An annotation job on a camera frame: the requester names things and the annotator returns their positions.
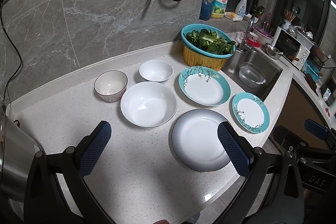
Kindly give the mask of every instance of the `teal floral plate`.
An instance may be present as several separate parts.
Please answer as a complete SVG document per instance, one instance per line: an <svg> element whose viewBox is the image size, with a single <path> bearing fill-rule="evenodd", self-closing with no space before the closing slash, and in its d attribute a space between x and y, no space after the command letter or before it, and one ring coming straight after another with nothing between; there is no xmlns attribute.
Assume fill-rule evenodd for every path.
<svg viewBox="0 0 336 224"><path fill-rule="evenodd" d="M250 132L261 133L269 126L267 107L251 93L236 94L232 100L232 110L238 122Z"/></svg>
<svg viewBox="0 0 336 224"><path fill-rule="evenodd" d="M217 71L206 67L190 67L181 72L178 83L183 93L204 106L219 106L231 95L226 79Z"/></svg>

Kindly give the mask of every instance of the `label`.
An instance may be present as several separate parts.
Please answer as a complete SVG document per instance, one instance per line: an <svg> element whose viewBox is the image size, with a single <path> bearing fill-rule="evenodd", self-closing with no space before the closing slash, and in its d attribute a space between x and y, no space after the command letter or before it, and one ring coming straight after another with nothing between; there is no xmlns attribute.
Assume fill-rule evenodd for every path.
<svg viewBox="0 0 336 224"><path fill-rule="evenodd" d="M330 89L327 88L327 90L325 91L325 93L323 94L323 101L327 101L329 99L329 96L331 95L331 91Z"/></svg>
<svg viewBox="0 0 336 224"><path fill-rule="evenodd" d="M214 0L212 2L212 12L215 14L224 14L227 0Z"/></svg>
<svg viewBox="0 0 336 224"><path fill-rule="evenodd" d="M243 5L242 7L239 8L238 15L240 15L241 17L244 17L245 11L246 11L246 7Z"/></svg>

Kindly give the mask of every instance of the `kitchen countertop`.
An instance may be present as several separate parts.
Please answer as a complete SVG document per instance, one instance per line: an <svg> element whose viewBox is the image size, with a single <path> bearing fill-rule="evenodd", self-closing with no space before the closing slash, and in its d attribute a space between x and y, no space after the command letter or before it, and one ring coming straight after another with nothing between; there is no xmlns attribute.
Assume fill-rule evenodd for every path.
<svg viewBox="0 0 336 224"><path fill-rule="evenodd" d="M156 128L139 128L128 122L120 111L120 101L107 103L93 89L95 79L108 70L121 70L128 76L128 87L144 81L138 73L142 62L158 58L170 63L172 77L163 82L176 95L178 109L166 124ZM290 83L294 78L318 109L323 103L309 88L304 77L288 61L275 61L283 69L278 81L265 99L270 114L268 129L249 133L237 124L231 101L243 90L228 78L230 99L216 107L205 107L187 98L179 88L179 74L188 66L183 61L182 46L170 42L116 56L87 66L53 80L11 103L7 115L18 119L21 128L35 138L47 154L60 153L76 146L95 126L106 120L112 137L91 175L85 177L90 190L117 223L154 223L167 219L180 224L216 200L239 177L232 163L223 169L200 173L185 167L175 156L170 134L173 124L185 112L210 108L221 113L240 136L250 144L262 146L271 133L282 110ZM336 126L335 117L329 126ZM59 176L64 194L73 211L78 212L66 183Z"/></svg>

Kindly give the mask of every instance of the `microwave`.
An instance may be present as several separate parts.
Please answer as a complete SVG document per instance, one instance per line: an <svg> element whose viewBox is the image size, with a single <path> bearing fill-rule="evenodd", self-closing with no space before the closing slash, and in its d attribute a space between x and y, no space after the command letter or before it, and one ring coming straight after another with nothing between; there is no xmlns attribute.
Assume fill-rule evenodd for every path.
<svg viewBox="0 0 336 224"><path fill-rule="evenodd" d="M297 32L297 38L294 38L281 27L278 27L276 34L278 37L274 38L275 47L285 55L298 58L299 61L290 60L290 62L300 70L310 54L313 43L300 32Z"/></svg>

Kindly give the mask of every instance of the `black cable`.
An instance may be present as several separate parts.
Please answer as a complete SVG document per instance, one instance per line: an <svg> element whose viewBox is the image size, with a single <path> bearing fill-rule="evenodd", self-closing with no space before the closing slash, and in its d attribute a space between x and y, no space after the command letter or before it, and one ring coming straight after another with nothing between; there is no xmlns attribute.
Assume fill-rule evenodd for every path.
<svg viewBox="0 0 336 224"><path fill-rule="evenodd" d="M5 35L7 36L9 42L12 44L12 46L14 47L14 49L16 50L17 54L19 55L19 58L20 58L20 65L19 67L17 68L17 70L14 72L14 74L9 78L6 86L5 86L5 92L3 94L3 101L2 101L2 105L5 106L5 97L6 97L6 90L8 88L8 85L9 85L9 82L13 79L13 77L16 75L16 73L19 71L19 69L21 68L21 65L22 65L22 58L21 58L21 55L18 51L18 49L16 48L16 46L14 45L13 41L11 40L11 38L9 37L8 33L6 32L6 29L5 29L5 26L3 25L3 21L2 21L2 6L3 6L3 0L0 0L0 21L1 21L1 26L2 26L2 29L5 33Z"/></svg>
<svg viewBox="0 0 336 224"><path fill-rule="evenodd" d="M324 68L322 67L321 69L335 69L336 67L330 67L330 68Z"/></svg>

